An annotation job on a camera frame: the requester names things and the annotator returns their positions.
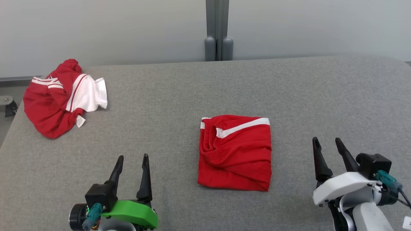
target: clothing tag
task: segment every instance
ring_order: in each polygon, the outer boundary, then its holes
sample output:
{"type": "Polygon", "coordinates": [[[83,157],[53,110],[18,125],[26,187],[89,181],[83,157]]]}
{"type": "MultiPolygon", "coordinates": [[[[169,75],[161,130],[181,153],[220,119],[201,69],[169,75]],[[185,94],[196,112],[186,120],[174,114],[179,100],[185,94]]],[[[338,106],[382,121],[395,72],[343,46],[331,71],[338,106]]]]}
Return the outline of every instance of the clothing tag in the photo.
{"type": "Polygon", "coordinates": [[[80,115],[77,115],[76,118],[76,124],[78,127],[81,127],[84,123],[85,119],[83,117],[81,117],[80,115]]]}
{"type": "Polygon", "coordinates": [[[405,217],[402,228],[406,230],[411,230],[411,217],[405,217]]]}

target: white sticker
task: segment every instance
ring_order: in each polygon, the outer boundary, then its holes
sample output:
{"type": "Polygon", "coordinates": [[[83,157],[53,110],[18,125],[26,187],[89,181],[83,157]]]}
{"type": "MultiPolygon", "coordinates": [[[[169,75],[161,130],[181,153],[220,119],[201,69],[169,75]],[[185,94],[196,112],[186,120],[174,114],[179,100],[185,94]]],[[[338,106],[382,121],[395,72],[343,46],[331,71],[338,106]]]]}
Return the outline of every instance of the white sticker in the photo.
{"type": "Polygon", "coordinates": [[[405,217],[402,228],[406,230],[411,230],[411,217],[405,217]]]}
{"type": "Polygon", "coordinates": [[[76,124],[78,127],[81,127],[84,123],[85,119],[83,117],[81,117],[80,115],[77,115],[76,118],[76,124]]]}

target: folded red shorts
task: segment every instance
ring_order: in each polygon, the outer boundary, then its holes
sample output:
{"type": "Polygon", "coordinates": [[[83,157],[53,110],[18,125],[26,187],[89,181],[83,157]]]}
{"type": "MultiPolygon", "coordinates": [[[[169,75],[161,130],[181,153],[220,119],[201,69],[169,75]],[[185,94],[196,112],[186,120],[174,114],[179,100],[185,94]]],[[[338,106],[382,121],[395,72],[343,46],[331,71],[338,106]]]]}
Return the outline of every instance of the folded red shorts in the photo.
{"type": "Polygon", "coordinates": [[[197,182],[213,188],[268,191],[271,132],[268,118],[202,118],[197,182]]]}

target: red and white clothing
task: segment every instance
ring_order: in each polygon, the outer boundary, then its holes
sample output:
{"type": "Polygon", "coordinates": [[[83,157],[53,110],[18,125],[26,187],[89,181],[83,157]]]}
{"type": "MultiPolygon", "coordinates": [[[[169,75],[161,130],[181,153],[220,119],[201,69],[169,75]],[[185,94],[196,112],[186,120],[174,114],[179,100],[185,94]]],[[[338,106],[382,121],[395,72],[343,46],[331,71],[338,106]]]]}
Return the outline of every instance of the red and white clothing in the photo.
{"type": "Polygon", "coordinates": [[[81,73],[74,59],[60,64],[46,79],[34,77],[23,96],[24,111],[34,127],[54,139],[68,130],[84,111],[107,107],[104,79],[81,73]]]}
{"type": "Polygon", "coordinates": [[[215,188],[268,191],[271,131],[268,118],[202,118],[197,182],[215,188]]]}

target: teal cable connector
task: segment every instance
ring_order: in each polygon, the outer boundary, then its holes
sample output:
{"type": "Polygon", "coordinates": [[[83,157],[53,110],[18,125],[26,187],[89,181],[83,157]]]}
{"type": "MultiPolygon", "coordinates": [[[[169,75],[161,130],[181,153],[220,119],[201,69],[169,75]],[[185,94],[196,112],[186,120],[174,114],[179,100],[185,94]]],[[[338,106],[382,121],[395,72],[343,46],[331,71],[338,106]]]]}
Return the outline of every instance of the teal cable connector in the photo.
{"type": "Polygon", "coordinates": [[[85,217],[85,221],[81,225],[83,229],[87,231],[90,230],[96,223],[97,219],[99,219],[102,212],[103,206],[100,203],[95,203],[93,207],[91,207],[90,211],[85,217]]]}
{"type": "Polygon", "coordinates": [[[375,178],[385,184],[392,192],[397,193],[398,189],[402,189],[402,184],[399,183],[393,176],[383,170],[378,170],[375,178]]]}

